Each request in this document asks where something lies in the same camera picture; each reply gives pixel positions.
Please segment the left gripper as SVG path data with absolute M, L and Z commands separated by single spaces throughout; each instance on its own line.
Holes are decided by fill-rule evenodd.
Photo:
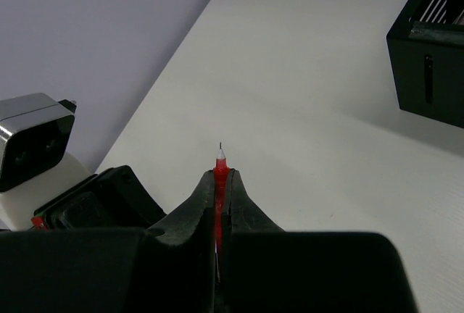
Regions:
M 166 216 L 128 165 L 93 174 L 43 206 L 35 229 L 148 228 Z

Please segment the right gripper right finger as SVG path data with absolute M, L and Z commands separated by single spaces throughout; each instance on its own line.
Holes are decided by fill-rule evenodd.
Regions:
M 221 214 L 230 312 L 416 312 L 401 257 L 384 235 L 285 231 L 231 170 Z

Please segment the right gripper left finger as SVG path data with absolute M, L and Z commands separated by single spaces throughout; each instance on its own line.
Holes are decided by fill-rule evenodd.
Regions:
M 149 228 L 1 234 L 3 312 L 212 312 L 215 179 Z

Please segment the dark red gel pen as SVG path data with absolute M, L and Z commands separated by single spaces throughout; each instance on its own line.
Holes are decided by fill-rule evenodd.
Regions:
M 225 152 L 222 148 L 222 143 L 219 143 L 213 173 L 215 179 L 215 244 L 217 255 L 220 256 L 222 252 L 221 213 L 225 201 L 225 186 L 229 173 L 229 167 L 225 157 Z

